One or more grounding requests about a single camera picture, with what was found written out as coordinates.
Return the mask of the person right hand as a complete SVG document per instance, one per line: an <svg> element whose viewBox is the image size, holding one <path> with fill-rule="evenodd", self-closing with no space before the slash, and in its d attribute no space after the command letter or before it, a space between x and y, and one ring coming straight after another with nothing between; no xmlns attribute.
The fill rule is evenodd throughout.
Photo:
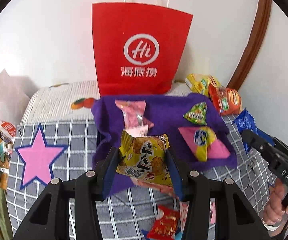
<svg viewBox="0 0 288 240"><path fill-rule="evenodd" d="M288 219L288 207L283 207L282 200L286 195L286 186L280 179L276 179L274 186L269 188L269 200L265 205L262 222L270 236L281 233Z"/></svg>

